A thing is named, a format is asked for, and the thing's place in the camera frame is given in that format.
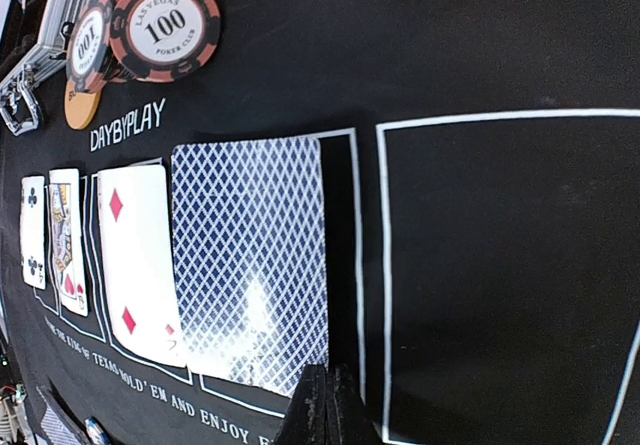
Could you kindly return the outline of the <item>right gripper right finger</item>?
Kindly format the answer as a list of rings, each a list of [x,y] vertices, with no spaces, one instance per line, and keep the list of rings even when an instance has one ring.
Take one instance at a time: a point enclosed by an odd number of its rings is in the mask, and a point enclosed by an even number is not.
[[[325,393],[325,443],[330,445],[381,445],[348,368],[329,370]]]

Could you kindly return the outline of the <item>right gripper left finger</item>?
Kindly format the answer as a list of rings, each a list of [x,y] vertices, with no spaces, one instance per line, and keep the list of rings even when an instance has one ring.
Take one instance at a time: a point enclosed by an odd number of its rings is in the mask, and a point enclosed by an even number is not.
[[[274,445],[323,445],[326,421],[326,368],[307,365],[289,403]]]

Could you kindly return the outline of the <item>poker chip stack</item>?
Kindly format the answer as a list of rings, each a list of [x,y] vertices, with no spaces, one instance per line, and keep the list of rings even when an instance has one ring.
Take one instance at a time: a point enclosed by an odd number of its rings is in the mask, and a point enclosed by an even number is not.
[[[93,445],[111,445],[112,442],[99,422],[93,418],[84,420],[86,433]]]

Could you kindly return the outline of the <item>dealt card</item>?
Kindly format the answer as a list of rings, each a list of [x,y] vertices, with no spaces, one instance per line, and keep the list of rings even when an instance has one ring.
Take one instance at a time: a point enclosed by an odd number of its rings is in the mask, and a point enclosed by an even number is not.
[[[49,439],[50,444],[56,445],[91,445],[86,431],[81,428],[65,406],[62,400],[50,389],[36,388],[45,403],[41,428]]]

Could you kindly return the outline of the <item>queen of hearts card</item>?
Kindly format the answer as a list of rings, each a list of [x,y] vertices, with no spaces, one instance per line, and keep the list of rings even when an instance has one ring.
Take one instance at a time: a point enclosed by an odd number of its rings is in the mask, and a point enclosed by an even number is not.
[[[52,272],[60,302],[70,312],[87,317],[79,171],[75,168],[51,170],[48,198]]]

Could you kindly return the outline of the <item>three of clubs card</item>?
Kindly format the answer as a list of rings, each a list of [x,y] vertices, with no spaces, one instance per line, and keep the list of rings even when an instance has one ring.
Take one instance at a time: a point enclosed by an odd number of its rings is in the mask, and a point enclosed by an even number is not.
[[[20,249],[23,280],[40,290],[46,288],[44,184],[42,175],[27,176],[21,180]]]

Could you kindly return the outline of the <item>orange big blind button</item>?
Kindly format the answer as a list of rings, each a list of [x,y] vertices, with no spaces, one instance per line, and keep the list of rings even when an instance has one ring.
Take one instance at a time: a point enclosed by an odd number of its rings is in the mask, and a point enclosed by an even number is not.
[[[102,92],[77,92],[68,80],[64,92],[64,112],[68,126],[73,130],[87,128],[99,107]]]

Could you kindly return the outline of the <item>red brown chip stack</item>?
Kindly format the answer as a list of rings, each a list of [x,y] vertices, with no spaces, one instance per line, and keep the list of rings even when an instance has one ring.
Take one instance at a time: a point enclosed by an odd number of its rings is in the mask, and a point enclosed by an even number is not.
[[[171,83],[213,57],[220,33],[215,0],[90,0],[69,39],[67,79],[89,94],[110,82]]]

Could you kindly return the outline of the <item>aluminium poker chip case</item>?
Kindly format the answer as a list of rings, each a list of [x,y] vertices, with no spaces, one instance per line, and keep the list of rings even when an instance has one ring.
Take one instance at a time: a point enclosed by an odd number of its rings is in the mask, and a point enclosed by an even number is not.
[[[1,119],[14,136],[36,130],[42,112],[34,90],[65,65],[71,29],[89,0],[44,0],[25,53],[1,74]]]

